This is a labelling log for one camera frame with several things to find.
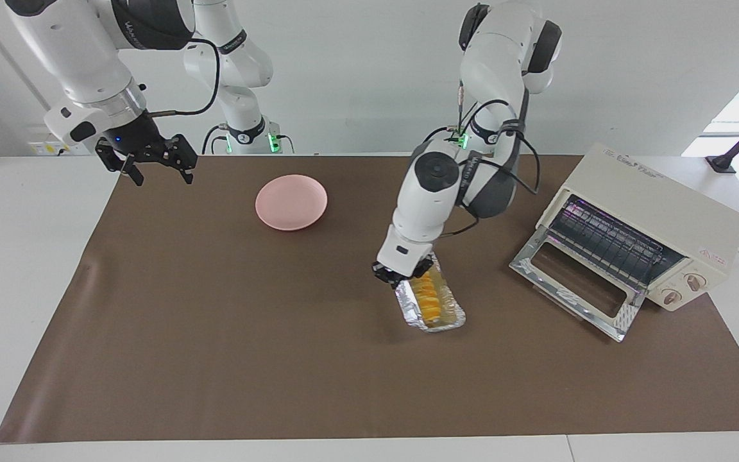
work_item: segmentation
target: round plate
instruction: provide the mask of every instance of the round plate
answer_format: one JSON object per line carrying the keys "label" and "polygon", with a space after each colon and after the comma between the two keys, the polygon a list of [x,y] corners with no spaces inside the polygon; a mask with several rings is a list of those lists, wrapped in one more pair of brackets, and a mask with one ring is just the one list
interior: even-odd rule
{"label": "round plate", "polygon": [[304,175],[280,176],[264,185],[255,198],[255,213],[265,225],[297,231],[318,221],[327,208],[327,191]]}

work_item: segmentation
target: black stand base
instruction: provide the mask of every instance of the black stand base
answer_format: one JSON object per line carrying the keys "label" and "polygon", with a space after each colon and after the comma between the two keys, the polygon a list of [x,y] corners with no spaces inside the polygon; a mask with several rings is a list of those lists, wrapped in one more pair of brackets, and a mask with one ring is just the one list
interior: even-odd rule
{"label": "black stand base", "polygon": [[718,166],[718,164],[715,163],[717,158],[718,156],[716,155],[710,155],[709,157],[706,158],[706,162],[709,163],[709,166],[711,166],[712,169],[715,170],[715,172],[717,173],[737,173],[736,170],[733,169],[731,166],[728,166],[728,167]]}

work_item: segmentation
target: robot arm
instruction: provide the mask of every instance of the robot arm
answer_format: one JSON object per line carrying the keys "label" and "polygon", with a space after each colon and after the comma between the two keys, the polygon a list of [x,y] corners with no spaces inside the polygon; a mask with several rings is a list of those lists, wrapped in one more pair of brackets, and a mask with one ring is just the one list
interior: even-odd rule
{"label": "robot arm", "polygon": [[[213,42],[222,55],[218,100],[237,154],[275,152],[280,149],[278,125],[261,114],[252,88],[264,87],[273,78],[273,63],[241,26],[232,0],[194,0],[196,32]],[[201,47],[191,45],[184,55],[187,72],[212,88],[215,61]]]}
{"label": "robot arm", "polygon": [[524,3],[478,5],[467,14],[459,43],[464,88],[482,103],[470,122],[467,146],[474,150],[448,141],[427,141],[414,150],[373,265],[375,275],[393,286],[429,269],[427,255],[455,205],[480,219],[511,204],[527,84],[533,91],[548,87],[560,29]]}
{"label": "robot arm", "polygon": [[[181,49],[191,40],[191,0],[5,0],[39,61],[62,84],[64,98],[44,122],[68,144],[94,148],[111,171],[141,185],[136,163],[179,170],[188,184],[196,153],[183,135],[165,140],[118,49]],[[126,156],[124,160],[115,151]]]}

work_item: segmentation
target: white table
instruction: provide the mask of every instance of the white table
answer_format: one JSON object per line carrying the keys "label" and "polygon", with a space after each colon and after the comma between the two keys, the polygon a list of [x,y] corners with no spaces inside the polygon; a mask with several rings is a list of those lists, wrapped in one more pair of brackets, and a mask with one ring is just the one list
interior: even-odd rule
{"label": "white table", "polygon": [[[701,158],[642,161],[739,210],[739,181]],[[0,423],[114,184],[95,157],[0,158]],[[711,295],[739,344],[739,255]],[[739,459],[739,432],[0,445],[10,459],[708,461]]]}

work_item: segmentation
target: brown tablecloth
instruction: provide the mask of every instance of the brown tablecloth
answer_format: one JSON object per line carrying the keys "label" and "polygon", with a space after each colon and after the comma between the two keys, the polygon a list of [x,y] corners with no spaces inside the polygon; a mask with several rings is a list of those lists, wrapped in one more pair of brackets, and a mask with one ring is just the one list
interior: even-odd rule
{"label": "brown tablecloth", "polygon": [[[408,327],[370,273],[406,158],[205,157],[192,186],[143,166],[144,187],[118,182],[0,442],[739,430],[739,348],[707,296],[645,306],[616,344],[508,268],[578,160],[543,158],[539,196],[440,241],[468,316],[440,334]],[[296,233],[253,208],[287,173],[329,193]]]}

